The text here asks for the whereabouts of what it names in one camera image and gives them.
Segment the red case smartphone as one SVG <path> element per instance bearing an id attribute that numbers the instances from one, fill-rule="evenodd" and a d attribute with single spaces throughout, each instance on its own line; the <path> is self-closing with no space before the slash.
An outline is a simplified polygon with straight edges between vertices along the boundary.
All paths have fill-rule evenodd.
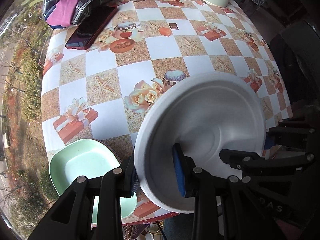
<path id="1" fill-rule="evenodd" d="M 65 47 L 75 50 L 88 49 L 117 11 L 117 7 L 100 6 L 94 8 L 91 14 L 79 24 L 66 42 Z"/>

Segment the green square plate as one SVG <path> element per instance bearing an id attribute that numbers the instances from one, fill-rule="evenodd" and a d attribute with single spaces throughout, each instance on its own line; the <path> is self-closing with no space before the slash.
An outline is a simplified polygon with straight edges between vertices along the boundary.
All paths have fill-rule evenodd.
<path id="1" fill-rule="evenodd" d="M 130 139 L 113 138 L 104 142 L 114 149 L 121 160 L 130 157 L 133 152 Z M 61 196 L 79 176 L 88 179 L 100 177 L 119 165 L 113 153 L 98 140 L 79 139 L 52 156 L 49 175 L 53 187 Z"/>

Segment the patterned vinyl tablecloth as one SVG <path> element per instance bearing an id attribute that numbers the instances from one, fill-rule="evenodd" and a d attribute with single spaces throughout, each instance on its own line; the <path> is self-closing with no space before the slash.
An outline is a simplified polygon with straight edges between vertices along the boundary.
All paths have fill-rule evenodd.
<path id="1" fill-rule="evenodd" d="M 44 65 L 42 130 L 48 160 L 79 139 L 130 139 L 150 108 L 186 77 L 225 72 L 257 94 L 266 126 L 291 116 L 289 97 L 263 37 L 235 1 L 114 0 L 118 11 L 91 48 L 65 47 L 53 32 Z"/>

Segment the white paper bowl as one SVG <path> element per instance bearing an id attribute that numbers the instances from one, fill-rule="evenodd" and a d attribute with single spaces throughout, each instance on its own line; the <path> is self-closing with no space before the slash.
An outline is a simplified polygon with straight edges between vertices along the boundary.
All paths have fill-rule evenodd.
<path id="1" fill-rule="evenodd" d="M 140 126 L 134 149 L 140 187 L 157 206 L 192 213 L 194 201 L 178 190 L 174 144 L 210 174 L 240 177 L 240 170 L 220 159 L 220 151 L 261 154 L 265 133 L 260 100 L 243 79 L 223 72 L 188 77 L 161 95 Z"/>

